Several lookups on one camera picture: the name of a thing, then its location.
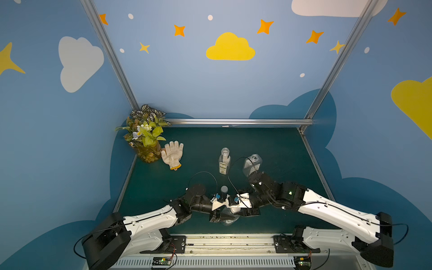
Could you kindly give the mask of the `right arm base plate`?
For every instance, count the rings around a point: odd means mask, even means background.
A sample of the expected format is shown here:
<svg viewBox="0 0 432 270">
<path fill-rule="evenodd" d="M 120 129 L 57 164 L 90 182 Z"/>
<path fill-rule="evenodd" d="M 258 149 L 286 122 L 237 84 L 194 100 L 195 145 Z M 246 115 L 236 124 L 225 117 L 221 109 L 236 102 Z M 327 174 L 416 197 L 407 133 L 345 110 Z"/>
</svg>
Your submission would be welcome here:
<svg viewBox="0 0 432 270">
<path fill-rule="evenodd" d="M 299 240 L 298 237 L 291 239 L 291 236 L 285 234 L 279 234 L 273 236 L 273 243 L 276 253 L 278 254 L 288 254 L 288 253 L 320 253 L 320 249 L 312 249 Z"/>
</svg>

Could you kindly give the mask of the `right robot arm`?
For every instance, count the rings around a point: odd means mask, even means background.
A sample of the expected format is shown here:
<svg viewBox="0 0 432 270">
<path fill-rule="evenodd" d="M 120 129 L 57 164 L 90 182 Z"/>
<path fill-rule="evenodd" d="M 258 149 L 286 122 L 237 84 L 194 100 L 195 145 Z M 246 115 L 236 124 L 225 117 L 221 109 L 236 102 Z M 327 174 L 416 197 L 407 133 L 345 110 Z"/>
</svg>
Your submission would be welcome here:
<svg viewBox="0 0 432 270">
<path fill-rule="evenodd" d="M 335 249 L 359 254 L 380 267 L 394 265 L 393 220 L 385 212 L 364 213 L 325 198 L 295 182 L 278 183 L 264 172 L 253 173 L 248 182 L 252 193 L 238 195 L 240 205 L 256 210 L 272 205 L 321 219 L 336 229 L 320 231 L 298 226 L 292 234 L 293 249 Z"/>
</svg>

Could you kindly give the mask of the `round clear plastic bottle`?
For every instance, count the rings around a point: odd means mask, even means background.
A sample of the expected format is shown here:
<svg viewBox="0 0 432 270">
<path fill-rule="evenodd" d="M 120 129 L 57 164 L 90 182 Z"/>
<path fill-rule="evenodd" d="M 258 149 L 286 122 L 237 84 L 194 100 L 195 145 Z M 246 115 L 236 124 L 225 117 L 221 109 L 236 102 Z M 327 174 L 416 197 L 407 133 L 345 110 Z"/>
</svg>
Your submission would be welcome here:
<svg viewBox="0 0 432 270">
<path fill-rule="evenodd" d="M 240 216 L 238 214 L 233 214 L 230 208 L 224 208 L 220 213 L 222 224 L 225 226 L 230 226 L 236 222 Z"/>
</svg>

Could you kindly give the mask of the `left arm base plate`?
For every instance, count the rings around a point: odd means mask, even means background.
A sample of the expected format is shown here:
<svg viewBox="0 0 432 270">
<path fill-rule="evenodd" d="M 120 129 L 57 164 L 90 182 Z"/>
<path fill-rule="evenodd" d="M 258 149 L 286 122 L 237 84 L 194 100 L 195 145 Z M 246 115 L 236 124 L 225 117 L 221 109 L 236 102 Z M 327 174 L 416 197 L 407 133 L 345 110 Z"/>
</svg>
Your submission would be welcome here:
<svg viewBox="0 0 432 270">
<path fill-rule="evenodd" d="M 184 235 L 171 236 L 163 240 L 161 246 L 152 251 L 141 251 L 140 254 L 168 254 L 175 252 L 176 254 L 184 254 L 186 248 L 187 237 Z"/>
</svg>

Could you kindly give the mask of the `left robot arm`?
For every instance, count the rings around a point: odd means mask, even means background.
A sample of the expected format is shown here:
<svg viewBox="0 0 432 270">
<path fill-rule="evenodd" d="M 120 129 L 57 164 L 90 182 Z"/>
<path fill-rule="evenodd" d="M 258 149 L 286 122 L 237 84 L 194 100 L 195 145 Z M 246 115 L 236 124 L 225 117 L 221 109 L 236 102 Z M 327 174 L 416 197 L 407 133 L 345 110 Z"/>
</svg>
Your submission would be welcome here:
<svg viewBox="0 0 432 270">
<path fill-rule="evenodd" d="M 205 195 L 205 187 L 197 184 L 161 209 L 138 216 L 110 214 L 82 237 L 88 268 L 107 270 L 121 257 L 158 249 L 164 242 L 162 230 L 185 223 L 193 211 L 214 214 L 216 207 L 213 204 L 227 197 L 228 187 L 223 186 L 220 190 L 220 194 L 211 200 Z"/>
</svg>

